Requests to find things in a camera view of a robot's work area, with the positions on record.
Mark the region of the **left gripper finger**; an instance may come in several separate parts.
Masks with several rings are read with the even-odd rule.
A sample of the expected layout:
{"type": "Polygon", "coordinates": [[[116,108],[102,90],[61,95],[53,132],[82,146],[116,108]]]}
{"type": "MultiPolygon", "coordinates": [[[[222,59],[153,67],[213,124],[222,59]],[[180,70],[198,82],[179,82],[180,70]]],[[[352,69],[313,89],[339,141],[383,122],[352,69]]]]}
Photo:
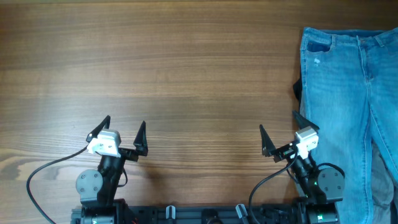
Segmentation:
{"type": "Polygon", "coordinates": [[[102,129],[108,129],[110,126],[110,122],[111,122],[111,117],[110,115],[107,115],[104,120],[102,120],[102,122],[100,122],[99,125],[97,125],[97,127],[95,127],[86,137],[86,142],[91,142],[94,138],[97,138],[97,136],[99,135],[100,131],[102,129]]]}
{"type": "Polygon", "coordinates": [[[143,121],[141,126],[137,132],[136,138],[133,142],[133,145],[136,147],[136,152],[139,156],[147,156],[148,154],[148,145],[146,138],[146,122],[143,121]]]}

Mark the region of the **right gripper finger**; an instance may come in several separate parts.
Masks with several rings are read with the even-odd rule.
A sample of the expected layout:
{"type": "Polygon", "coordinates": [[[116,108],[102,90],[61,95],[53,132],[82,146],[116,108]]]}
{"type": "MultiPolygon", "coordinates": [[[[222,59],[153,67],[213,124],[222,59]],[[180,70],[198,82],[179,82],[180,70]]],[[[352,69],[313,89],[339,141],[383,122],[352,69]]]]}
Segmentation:
{"type": "Polygon", "coordinates": [[[267,132],[262,124],[259,125],[259,130],[260,130],[260,134],[261,134],[262,155],[266,156],[266,157],[273,156],[275,154],[276,147],[274,146],[271,138],[267,134],[267,132]]]}
{"type": "Polygon", "coordinates": [[[307,120],[298,111],[293,110],[292,114],[293,114],[294,120],[296,121],[299,129],[304,129],[304,128],[310,127],[313,130],[315,130],[316,132],[319,131],[320,128],[316,124],[307,120]]]}

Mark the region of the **light blue denim jeans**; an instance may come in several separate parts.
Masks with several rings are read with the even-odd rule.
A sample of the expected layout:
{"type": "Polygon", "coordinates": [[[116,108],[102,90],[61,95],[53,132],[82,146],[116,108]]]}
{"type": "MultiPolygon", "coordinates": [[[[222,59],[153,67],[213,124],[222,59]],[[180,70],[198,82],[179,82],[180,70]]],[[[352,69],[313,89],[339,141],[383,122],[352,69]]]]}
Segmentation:
{"type": "Polygon", "coordinates": [[[318,163],[345,172],[342,223],[373,223],[372,142],[397,182],[397,30],[303,30],[301,113],[318,163]]]}

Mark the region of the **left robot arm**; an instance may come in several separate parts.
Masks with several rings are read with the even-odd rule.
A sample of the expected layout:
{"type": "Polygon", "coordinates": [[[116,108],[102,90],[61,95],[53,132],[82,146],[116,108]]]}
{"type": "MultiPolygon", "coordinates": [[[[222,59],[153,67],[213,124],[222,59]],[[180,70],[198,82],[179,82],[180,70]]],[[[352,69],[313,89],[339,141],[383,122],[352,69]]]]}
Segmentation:
{"type": "Polygon", "coordinates": [[[120,146],[118,131],[110,129],[111,117],[105,119],[86,137],[90,154],[99,154],[101,160],[97,169],[83,171],[76,180],[76,190],[80,194],[81,209],[71,215],[71,223],[116,224],[138,223],[139,220],[124,199],[115,199],[119,183],[126,174],[126,161],[138,161],[148,154],[146,122],[142,122],[133,142],[134,148],[120,146]]]}

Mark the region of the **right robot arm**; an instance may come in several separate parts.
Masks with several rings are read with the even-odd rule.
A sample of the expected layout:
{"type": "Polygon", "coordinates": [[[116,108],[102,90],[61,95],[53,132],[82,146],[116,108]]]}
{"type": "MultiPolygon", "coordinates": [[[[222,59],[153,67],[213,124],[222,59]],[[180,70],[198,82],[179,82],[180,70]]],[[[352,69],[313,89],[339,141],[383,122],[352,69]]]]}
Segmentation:
{"type": "Polygon", "coordinates": [[[294,140],[279,148],[275,147],[263,125],[259,126],[262,155],[273,157],[275,162],[287,161],[282,169],[302,189],[303,196],[291,205],[263,205],[264,221],[273,223],[339,223],[336,203],[342,201],[345,173],[340,167],[317,164],[311,151],[318,146],[319,127],[293,111],[299,130],[294,140]]]}

